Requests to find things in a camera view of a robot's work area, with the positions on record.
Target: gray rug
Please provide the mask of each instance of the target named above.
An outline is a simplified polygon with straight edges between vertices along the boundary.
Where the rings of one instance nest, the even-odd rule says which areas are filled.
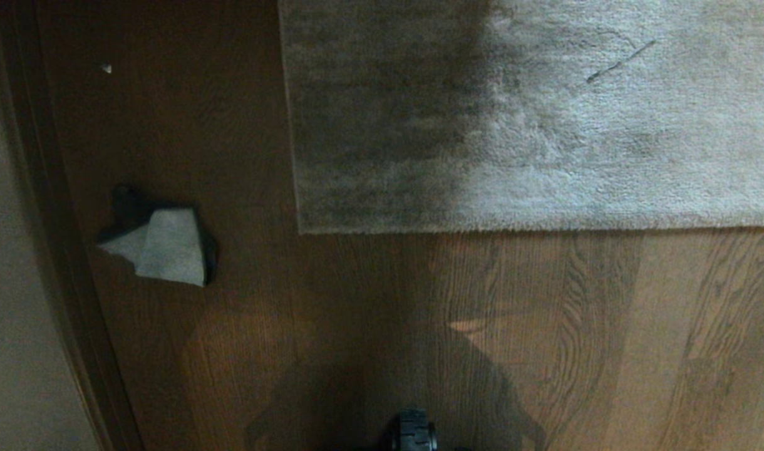
[[[764,226],[764,0],[281,0],[302,233]]]

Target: black object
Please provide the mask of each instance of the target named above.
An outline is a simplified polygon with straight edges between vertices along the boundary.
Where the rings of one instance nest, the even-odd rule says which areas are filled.
[[[427,420],[425,410],[403,410],[396,426],[396,430],[391,431],[391,450],[437,451],[435,425]]]
[[[101,230],[96,238],[96,243],[108,242],[144,226],[150,222],[151,215],[158,209],[187,207],[187,205],[179,205],[166,200],[150,199],[129,185],[119,184],[112,190],[112,213],[115,222]],[[201,220],[198,220],[198,213],[196,213],[196,217],[196,222],[199,223],[204,264],[207,269],[205,283],[210,283],[215,277],[215,268],[218,264],[218,242],[201,225]]]
[[[427,419],[426,411],[420,408],[407,408],[396,415],[377,446],[356,448],[354,451],[437,451],[437,449],[435,425]],[[457,448],[456,451],[471,450]]]

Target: wall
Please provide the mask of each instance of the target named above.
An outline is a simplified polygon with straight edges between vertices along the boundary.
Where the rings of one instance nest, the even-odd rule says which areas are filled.
[[[98,449],[23,207],[0,124],[0,450]]]

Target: wooden floor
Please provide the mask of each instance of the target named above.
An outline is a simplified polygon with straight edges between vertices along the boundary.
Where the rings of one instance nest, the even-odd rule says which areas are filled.
[[[38,4],[150,451],[350,449],[407,406],[444,449],[764,450],[764,229],[300,237],[275,2]],[[119,182],[200,207],[213,285],[94,247]]]

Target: door frame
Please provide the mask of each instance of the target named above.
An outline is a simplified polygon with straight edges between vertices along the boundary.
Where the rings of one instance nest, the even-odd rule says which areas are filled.
[[[0,116],[53,322],[98,442],[142,450],[73,211],[36,0],[0,0]]]

